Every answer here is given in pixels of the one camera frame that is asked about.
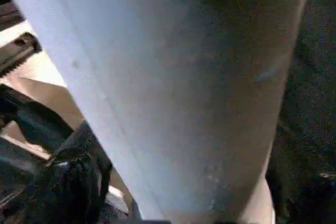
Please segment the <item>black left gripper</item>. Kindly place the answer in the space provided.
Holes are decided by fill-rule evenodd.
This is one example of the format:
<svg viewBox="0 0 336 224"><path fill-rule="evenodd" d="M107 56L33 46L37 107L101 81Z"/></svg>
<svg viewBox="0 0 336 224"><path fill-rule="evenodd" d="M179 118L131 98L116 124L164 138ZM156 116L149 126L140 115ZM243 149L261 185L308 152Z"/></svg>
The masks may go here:
<svg viewBox="0 0 336 224"><path fill-rule="evenodd" d="M36 36L23 33L1 47L1 77L42 51ZM17 123L25 139L54 152L74 131L55 111L30 97L1 85L1 127Z"/></svg>

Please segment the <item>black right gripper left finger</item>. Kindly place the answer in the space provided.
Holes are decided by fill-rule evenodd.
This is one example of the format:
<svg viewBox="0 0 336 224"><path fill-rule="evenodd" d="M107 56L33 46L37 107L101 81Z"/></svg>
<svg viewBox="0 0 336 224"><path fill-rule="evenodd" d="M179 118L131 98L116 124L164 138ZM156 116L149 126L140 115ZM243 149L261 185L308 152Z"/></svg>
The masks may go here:
<svg viewBox="0 0 336 224"><path fill-rule="evenodd" d="M111 169L90 126L83 122L36 177L32 223L96 223Z"/></svg>

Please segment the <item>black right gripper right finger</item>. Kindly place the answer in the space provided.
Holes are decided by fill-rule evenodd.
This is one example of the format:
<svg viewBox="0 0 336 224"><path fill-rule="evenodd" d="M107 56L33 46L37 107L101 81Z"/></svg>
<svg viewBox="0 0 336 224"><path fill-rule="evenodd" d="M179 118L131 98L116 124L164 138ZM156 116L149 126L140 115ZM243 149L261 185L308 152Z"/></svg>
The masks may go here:
<svg viewBox="0 0 336 224"><path fill-rule="evenodd" d="M276 223L335 223L335 169L278 124L266 172Z"/></svg>

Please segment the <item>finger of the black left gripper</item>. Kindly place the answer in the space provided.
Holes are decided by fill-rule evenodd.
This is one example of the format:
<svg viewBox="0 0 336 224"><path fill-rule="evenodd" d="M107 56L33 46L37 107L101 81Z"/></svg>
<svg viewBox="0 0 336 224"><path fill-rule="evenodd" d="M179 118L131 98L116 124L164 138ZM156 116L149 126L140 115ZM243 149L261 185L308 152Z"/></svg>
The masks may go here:
<svg viewBox="0 0 336 224"><path fill-rule="evenodd" d="M31 182L50 157L40 146L1 139L1 195L8 196Z"/></svg>

